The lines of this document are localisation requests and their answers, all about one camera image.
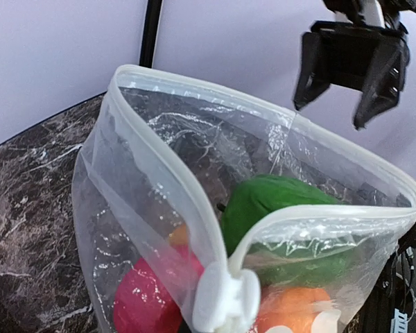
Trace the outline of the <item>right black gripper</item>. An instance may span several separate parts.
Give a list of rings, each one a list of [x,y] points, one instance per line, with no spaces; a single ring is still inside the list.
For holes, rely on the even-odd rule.
[[[395,108],[408,66],[408,31],[317,21],[302,36],[300,72],[293,103],[300,111],[330,85],[362,91],[353,125],[360,130]]]

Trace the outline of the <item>green toy bell pepper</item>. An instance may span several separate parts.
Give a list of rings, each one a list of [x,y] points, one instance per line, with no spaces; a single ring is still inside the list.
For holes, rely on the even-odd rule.
[[[339,200],[301,180],[258,175],[238,184],[222,207],[220,228],[228,255],[244,236],[260,227],[249,242],[243,265],[261,285],[323,287],[349,268],[354,242],[347,237],[313,234],[302,219],[288,219],[284,209],[299,205],[337,205]]]

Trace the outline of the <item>clear dotted zip bag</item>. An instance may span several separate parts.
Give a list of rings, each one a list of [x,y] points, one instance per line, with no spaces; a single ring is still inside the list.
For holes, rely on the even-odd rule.
[[[102,332],[342,332],[416,223],[416,181],[296,112],[116,69],[72,180]]]

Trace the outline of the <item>orange toy orange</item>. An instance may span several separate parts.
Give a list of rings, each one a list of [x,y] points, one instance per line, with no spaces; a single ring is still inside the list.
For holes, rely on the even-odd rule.
[[[330,300],[329,294],[321,288],[264,287],[255,322],[257,332],[267,332],[277,326],[286,326],[292,332],[311,332],[319,313],[315,304]]]

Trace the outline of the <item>red toy apple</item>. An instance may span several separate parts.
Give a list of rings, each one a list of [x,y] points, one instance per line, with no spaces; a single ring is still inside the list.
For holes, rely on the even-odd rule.
[[[183,321],[180,306],[192,298],[203,267],[187,245],[174,249],[184,265],[168,265],[167,278],[176,292],[170,295],[144,259],[139,259],[120,282],[114,297],[113,321],[117,332],[178,332]]]

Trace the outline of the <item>green toy mango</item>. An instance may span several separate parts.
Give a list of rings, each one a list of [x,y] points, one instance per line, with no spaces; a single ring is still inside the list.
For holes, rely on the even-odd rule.
[[[168,236],[168,242],[172,246],[185,246],[189,243],[189,236],[187,226],[185,224],[179,225]]]

